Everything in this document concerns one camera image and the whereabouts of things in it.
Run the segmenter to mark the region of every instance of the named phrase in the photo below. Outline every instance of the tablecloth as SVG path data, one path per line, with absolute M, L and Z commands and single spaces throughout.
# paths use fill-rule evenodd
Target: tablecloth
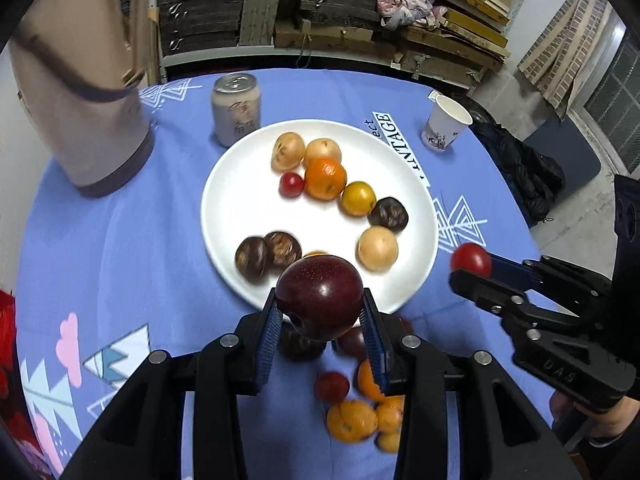
M 433 107 L 431 89 L 413 82 L 328 70 L 252 73 L 262 87 L 262 124 L 318 118 L 379 136 L 373 112 L 392 117 L 427 177 L 440 229 L 433 270 L 398 313 L 441 350 L 490 351 L 550 421 L 550 389 L 511 363 L 513 348 L 498 319 L 447 285 L 450 253 L 466 241 L 511 260 L 539 256 L 506 184 L 473 134 L 465 130 L 445 153 L 425 147 L 420 132 Z M 212 140 L 215 79 L 200 76 L 141 92 L 156 146 L 121 190 L 99 200 L 83 198 L 55 162 L 42 179 L 22 247 L 17 344 L 38 439 L 57 473 L 150 350 L 200 350 L 252 312 L 214 270 L 200 233 L 202 189 L 224 150 Z M 313 396 L 314 379 L 330 369 L 351 377 L 354 368 L 354 360 L 331 348 L 308 364 L 276 355 L 260 396 L 239 399 L 250 478 L 392 478 L 394 455 L 377 450 L 373 440 L 342 444 L 324 428 L 326 407 Z M 358 396 L 355 388 L 350 396 Z M 183 478 L 191 474 L 192 401 L 184 421 Z M 456 439 L 450 432 L 452 446 Z M 452 449 L 450 478 L 458 467 Z

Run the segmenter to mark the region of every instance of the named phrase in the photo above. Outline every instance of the beige pitcher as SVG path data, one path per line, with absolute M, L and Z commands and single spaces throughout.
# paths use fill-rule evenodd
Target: beige pitcher
M 132 179 L 153 150 L 138 85 L 147 66 L 148 0 L 36 0 L 10 43 L 23 102 L 86 196 Z

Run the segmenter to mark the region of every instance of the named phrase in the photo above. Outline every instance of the metal grid door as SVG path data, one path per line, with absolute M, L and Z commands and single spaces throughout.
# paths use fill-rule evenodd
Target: metal grid door
M 626 33 L 585 110 L 609 139 L 629 173 L 640 166 L 640 50 Z

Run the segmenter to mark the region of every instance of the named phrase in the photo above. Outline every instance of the white paper cup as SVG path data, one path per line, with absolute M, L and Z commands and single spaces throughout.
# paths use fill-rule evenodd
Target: white paper cup
M 422 142 L 438 152 L 443 152 L 472 122 L 473 119 L 465 107 L 453 99 L 439 95 L 424 125 Z

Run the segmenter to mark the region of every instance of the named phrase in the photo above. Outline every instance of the plate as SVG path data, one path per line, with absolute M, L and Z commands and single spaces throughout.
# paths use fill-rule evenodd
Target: plate
M 398 235 L 399 255 L 387 272 L 370 272 L 356 259 L 356 243 L 369 228 L 366 217 L 352 218 L 337 201 L 319 202 L 306 194 L 280 196 L 280 174 L 271 169 L 271 150 L 285 132 L 297 132 L 308 144 L 328 137 L 342 150 L 348 182 L 363 180 L 376 193 L 397 198 L 409 214 Z M 297 170 L 304 176 L 300 165 Z M 200 208 L 202 235 L 209 257 L 227 284 L 261 310 L 278 279 L 274 274 L 254 285 L 236 269 L 234 257 L 242 240 L 270 231 L 293 234 L 302 253 L 326 251 L 350 261 L 371 289 L 380 312 L 391 314 L 406 303 L 427 279 L 438 249 L 438 223 L 433 202 L 420 178 L 391 147 L 371 134 L 321 120 L 270 124 L 229 148 L 211 170 Z

